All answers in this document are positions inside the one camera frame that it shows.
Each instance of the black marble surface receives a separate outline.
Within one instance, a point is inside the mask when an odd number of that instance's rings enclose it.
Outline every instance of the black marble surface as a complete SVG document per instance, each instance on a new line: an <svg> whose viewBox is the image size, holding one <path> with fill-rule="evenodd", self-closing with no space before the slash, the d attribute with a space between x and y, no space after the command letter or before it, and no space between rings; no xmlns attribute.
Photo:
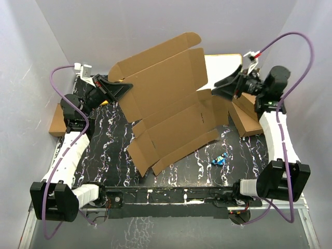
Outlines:
<svg viewBox="0 0 332 249"><path fill-rule="evenodd" d="M74 93L82 96L85 89L86 83L77 79ZM240 178L256 178L268 162L264 135L239 138L229 118L228 126L218 127L219 141L196 150L158 176L149 170L140 177L127 152L135 123L126 121L117 103L100 106L91 116L95 118L95 133L75 172L74 187L87 181L106 186L228 186ZM226 163L211 165L224 152L228 154Z"/></svg>

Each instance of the blue object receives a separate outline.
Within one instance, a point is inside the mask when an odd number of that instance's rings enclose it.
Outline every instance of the blue object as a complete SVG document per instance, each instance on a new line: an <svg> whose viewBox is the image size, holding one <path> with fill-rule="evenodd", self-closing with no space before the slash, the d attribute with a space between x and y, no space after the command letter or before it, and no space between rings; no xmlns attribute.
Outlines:
<svg viewBox="0 0 332 249"><path fill-rule="evenodd" d="M227 153L223 153L217 158L212 160L213 165L224 165L226 163Z"/></svg>

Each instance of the white paper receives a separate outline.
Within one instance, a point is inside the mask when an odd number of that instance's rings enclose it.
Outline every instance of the white paper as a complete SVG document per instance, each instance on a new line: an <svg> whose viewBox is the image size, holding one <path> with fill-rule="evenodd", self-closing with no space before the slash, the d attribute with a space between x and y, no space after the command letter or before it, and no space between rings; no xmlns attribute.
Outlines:
<svg viewBox="0 0 332 249"><path fill-rule="evenodd" d="M242 63L240 54L218 54L205 56L208 82L203 89L214 89L214 84L231 75Z"/></svg>

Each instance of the brown cardboard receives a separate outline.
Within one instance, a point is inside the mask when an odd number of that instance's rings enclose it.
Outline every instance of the brown cardboard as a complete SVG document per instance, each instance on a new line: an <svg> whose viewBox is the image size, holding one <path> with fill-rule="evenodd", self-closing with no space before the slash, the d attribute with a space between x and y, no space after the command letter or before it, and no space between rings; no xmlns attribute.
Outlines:
<svg viewBox="0 0 332 249"><path fill-rule="evenodd" d="M60 137L66 133L66 125L63 121L63 110L60 104L57 105L56 111L52 119L50 129L48 131L52 136Z"/></svg>
<svg viewBox="0 0 332 249"><path fill-rule="evenodd" d="M217 139L216 125L228 123L226 104L197 91L208 82L202 48L190 49L201 38L184 33L118 62L110 81L133 88L119 101L135 139L128 152L143 176L152 165L157 175L170 164Z"/></svg>
<svg viewBox="0 0 332 249"><path fill-rule="evenodd" d="M252 119L258 122L257 113L255 112L255 96L243 93L238 99L233 99L235 105L243 110Z"/></svg>
<svg viewBox="0 0 332 249"><path fill-rule="evenodd" d="M234 103L229 103L229 114L239 132L240 137L252 136L263 133L258 122L241 110Z"/></svg>

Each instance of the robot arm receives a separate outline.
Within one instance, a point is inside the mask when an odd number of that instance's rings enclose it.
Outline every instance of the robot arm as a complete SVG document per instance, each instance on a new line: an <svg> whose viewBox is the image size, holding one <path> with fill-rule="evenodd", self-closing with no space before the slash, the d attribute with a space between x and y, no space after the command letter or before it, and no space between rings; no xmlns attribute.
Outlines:
<svg viewBox="0 0 332 249"><path fill-rule="evenodd" d="M108 82L100 75L90 77L91 66L75 63L75 69L80 70L80 77L85 81L87 89L80 98L74 94L65 97L80 109L86 116L97 108L102 102L117 102L132 87L132 84ZM60 102L63 109L66 134L64 142L53 165L43 177L41 182L34 182L30 187L30 194L36 217L42 219L42 204L46 183L50 182L46 201L46 220L60 220L72 222L78 210L89 202L104 203L104 187L100 183L83 184L72 190L73 177L83 152L88 147L94 133L94 120L89 119L90 126L75 144L72 142L80 135L86 122L75 109L63 99Z"/></svg>
<svg viewBox="0 0 332 249"><path fill-rule="evenodd" d="M257 65L255 55L251 55L252 64ZM261 124L267 142L269 163L257 179L240 179L233 185L230 198L249 200L251 197L271 198L288 201L288 185L284 158L283 142L287 148L287 158L292 181L293 201L297 201L310 176L310 168L302 164L296 155L286 125L286 109L279 110L279 121L276 120L276 109L287 86L290 71L283 66L275 66L262 82L259 70L249 67L241 71L242 66L229 77L217 82L213 95L231 101L239 98L243 92L256 96L255 112ZM284 137L280 133L282 125Z"/></svg>

